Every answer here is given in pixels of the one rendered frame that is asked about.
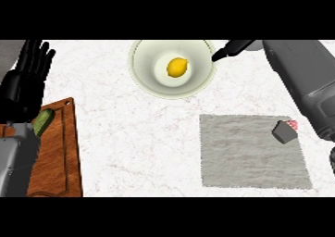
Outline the pale green bowl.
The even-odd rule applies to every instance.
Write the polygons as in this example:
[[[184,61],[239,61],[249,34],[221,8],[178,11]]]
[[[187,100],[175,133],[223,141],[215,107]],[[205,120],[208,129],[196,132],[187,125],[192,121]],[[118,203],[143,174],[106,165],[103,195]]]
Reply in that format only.
[[[215,66],[214,44],[209,40],[137,40],[131,46],[128,65],[136,84],[144,92],[164,99],[181,99],[209,85]],[[168,75],[169,61],[189,60],[186,73]]]

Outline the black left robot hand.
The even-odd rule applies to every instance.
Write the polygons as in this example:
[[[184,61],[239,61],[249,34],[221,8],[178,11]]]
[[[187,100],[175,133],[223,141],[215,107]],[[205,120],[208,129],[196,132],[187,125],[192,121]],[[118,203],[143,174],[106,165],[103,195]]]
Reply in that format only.
[[[49,42],[26,40],[16,67],[0,85],[0,124],[32,122],[37,118],[54,55]]]

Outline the grey cloth placemat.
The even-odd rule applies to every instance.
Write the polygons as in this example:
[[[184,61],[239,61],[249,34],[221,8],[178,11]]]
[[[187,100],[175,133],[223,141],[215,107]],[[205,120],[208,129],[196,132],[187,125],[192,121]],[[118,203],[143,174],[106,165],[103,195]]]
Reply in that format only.
[[[289,117],[199,117],[202,185],[220,188],[308,189],[307,162],[298,138],[282,144],[271,135]]]

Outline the small grey box pink top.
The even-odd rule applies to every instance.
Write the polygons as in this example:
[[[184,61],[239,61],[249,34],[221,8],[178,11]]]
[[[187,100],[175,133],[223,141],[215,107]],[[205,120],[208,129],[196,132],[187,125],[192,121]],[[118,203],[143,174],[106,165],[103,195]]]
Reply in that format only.
[[[298,132],[290,120],[277,121],[271,135],[282,144],[289,143],[298,138]]]

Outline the green vegetable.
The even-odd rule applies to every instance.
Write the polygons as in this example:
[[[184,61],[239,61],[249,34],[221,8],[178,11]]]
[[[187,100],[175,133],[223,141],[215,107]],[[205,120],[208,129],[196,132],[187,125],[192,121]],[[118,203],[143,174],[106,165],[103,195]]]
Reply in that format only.
[[[44,109],[40,114],[37,119],[34,120],[32,123],[32,129],[34,129],[34,134],[41,137],[47,127],[54,119],[54,110],[53,109]]]

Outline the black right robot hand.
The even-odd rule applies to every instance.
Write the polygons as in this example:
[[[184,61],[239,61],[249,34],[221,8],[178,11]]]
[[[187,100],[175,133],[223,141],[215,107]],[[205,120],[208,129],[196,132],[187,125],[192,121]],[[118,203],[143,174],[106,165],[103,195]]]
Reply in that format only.
[[[212,62],[228,56],[237,56],[240,52],[253,43],[253,40],[230,40],[225,46],[217,50],[212,55]]]

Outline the yellow lemon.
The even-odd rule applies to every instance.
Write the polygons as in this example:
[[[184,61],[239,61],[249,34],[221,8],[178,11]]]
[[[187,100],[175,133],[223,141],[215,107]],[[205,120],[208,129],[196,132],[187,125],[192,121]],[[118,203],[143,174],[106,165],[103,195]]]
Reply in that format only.
[[[189,60],[186,58],[177,57],[174,58],[166,66],[168,76],[172,78],[178,78],[187,71]]]

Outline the brown wooden cutting board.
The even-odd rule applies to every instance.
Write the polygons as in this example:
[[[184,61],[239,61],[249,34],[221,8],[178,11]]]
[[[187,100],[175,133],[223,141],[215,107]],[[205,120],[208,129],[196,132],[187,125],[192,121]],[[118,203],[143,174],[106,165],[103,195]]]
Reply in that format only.
[[[41,107],[54,110],[54,119],[40,137],[37,161],[28,183],[28,197],[82,197],[82,175],[74,98]],[[15,134],[13,125],[0,124],[0,137]]]

